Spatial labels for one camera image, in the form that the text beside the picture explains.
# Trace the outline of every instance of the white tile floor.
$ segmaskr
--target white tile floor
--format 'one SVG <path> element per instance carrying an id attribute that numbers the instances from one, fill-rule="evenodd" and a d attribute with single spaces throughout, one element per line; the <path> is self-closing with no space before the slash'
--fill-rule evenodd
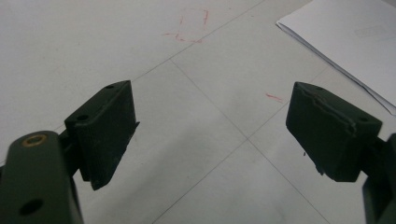
<path id="1" fill-rule="evenodd" d="M 275 26 L 308 2 L 0 1 L 0 161 L 131 79 L 141 125 L 111 183 L 75 176 L 86 223 L 364 223 L 365 176 L 319 175 L 287 131 L 292 84 L 383 120 L 384 140 L 396 119 Z"/>

